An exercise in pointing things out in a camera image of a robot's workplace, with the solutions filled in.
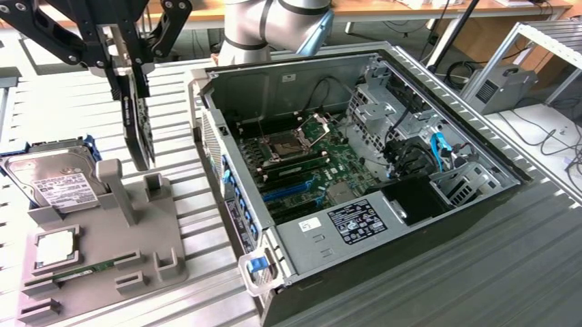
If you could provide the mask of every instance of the blue pcie slot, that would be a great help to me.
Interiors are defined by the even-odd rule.
[[[311,189],[312,181],[315,180],[315,177],[311,179],[311,181],[303,182],[295,186],[285,187],[284,189],[279,189],[277,191],[273,191],[272,193],[268,193],[263,196],[263,201],[273,201],[276,199],[284,198],[285,196],[292,196],[293,194],[303,193]]]

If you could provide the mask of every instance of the motherboard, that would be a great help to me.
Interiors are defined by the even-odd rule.
[[[239,139],[239,150],[276,224],[353,200],[378,183],[332,117]]]

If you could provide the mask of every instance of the gray 3d-printed holder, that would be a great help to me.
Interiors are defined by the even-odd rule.
[[[111,189],[97,197],[97,207],[66,215],[50,207],[28,212],[38,230],[26,240],[16,319],[29,326],[56,323],[187,279],[169,181],[149,174],[123,185],[117,159],[97,163],[97,178]],[[75,230],[79,255],[34,269],[38,237],[60,230]]]

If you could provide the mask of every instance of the gray box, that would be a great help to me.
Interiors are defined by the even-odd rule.
[[[478,77],[482,69],[475,70],[471,80]],[[491,70],[476,95],[467,102],[483,116],[515,108],[519,100],[538,82],[532,70],[524,70],[518,65],[502,65]]]

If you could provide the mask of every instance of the hard drive label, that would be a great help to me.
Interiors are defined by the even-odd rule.
[[[97,200],[81,173],[32,181],[32,184],[54,208],[66,208]]]

